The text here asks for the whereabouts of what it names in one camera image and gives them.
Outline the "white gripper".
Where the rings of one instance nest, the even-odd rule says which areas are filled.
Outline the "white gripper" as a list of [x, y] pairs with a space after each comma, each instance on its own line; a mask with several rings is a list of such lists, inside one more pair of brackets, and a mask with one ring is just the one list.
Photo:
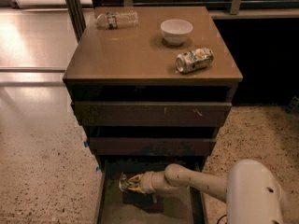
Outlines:
[[140, 186], [129, 186], [128, 189], [133, 192], [142, 193], [142, 194], [151, 194], [155, 192], [155, 189], [152, 185], [153, 172], [146, 172], [144, 174], [134, 175], [129, 178], [128, 182], [130, 185]]

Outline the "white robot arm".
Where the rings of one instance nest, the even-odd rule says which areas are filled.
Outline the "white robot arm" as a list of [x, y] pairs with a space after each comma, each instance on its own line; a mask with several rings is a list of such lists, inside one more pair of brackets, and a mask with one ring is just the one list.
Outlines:
[[145, 172], [127, 188], [144, 194], [170, 193], [192, 187], [226, 203], [227, 224], [284, 224], [286, 195], [275, 176], [258, 161], [237, 161], [226, 177], [172, 163], [160, 172]]

